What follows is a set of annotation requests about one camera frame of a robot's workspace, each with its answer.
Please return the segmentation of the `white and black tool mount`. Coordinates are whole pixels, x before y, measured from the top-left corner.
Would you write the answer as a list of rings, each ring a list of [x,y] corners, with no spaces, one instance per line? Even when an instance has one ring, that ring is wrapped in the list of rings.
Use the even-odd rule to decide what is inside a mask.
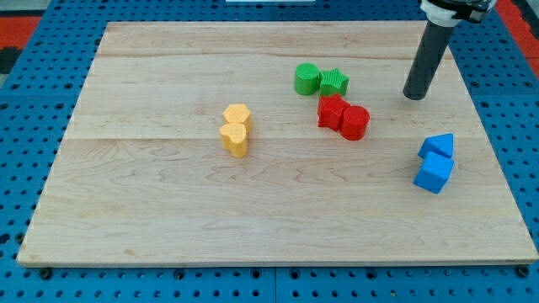
[[[481,23],[497,0],[419,0],[427,19],[441,27],[455,27],[461,21]]]

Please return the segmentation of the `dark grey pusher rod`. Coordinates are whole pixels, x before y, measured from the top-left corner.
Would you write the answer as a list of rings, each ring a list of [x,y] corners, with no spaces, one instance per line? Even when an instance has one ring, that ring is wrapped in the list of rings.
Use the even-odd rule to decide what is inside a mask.
[[[412,100],[423,99],[445,54],[453,27],[428,21],[403,87],[403,95]]]

